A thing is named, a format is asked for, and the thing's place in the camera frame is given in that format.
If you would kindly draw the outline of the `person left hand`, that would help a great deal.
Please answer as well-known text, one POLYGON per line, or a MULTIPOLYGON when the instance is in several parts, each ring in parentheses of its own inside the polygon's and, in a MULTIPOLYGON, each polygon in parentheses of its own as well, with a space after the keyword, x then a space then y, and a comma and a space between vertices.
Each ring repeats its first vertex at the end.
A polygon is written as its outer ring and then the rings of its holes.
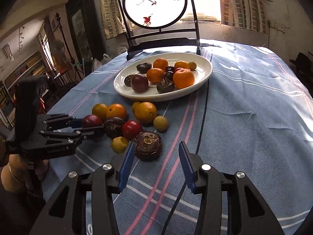
POLYGON ((48 170, 49 161, 39 161, 30 170, 29 165, 18 154, 11 154, 8 163, 1 167, 1 196, 4 194, 21 195, 29 193, 42 197, 41 181, 48 170))

